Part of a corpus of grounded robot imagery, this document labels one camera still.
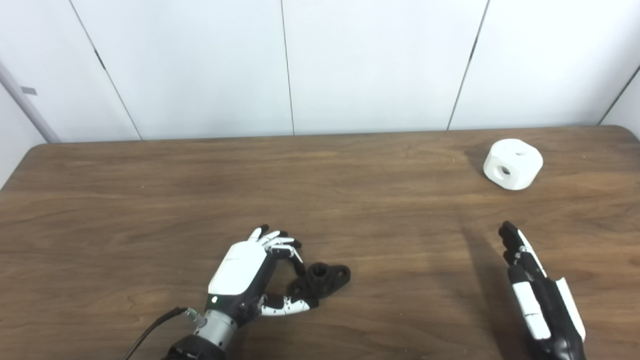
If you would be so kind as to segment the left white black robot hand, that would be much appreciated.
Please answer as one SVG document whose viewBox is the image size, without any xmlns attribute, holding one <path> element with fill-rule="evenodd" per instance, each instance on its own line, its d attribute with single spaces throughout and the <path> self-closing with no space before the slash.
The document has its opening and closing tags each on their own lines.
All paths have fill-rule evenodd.
<svg viewBox="0 0 640 360">
<path fill-rule="evenodd" d="M 306 275 L 298 253 L 302 244 L 286 231 L 269 231 L 266 224 L 255 228 L 246 240 L 234 243 L 211 278 L 205 305 L 207 312 L 222 313 L 238 328 L 266 316 L 308 312 L 320 305 L 314 297 L 268 294 L 279 260 L 291 262 L 295 274 Z"/>
</svg>

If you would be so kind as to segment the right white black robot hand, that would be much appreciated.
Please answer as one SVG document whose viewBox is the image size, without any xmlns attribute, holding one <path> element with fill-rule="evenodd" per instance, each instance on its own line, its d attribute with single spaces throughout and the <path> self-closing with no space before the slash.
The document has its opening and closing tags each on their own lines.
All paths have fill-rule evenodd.
<svg viewBox="0 0 640 360">
<path fill-rule="evenodd" d="M 585 360 L 586 328 L 566 278 L 549 278 L 524 233 L 510 221 L 502 223 L 498 235 L 530 358 Z"/>
</svg>

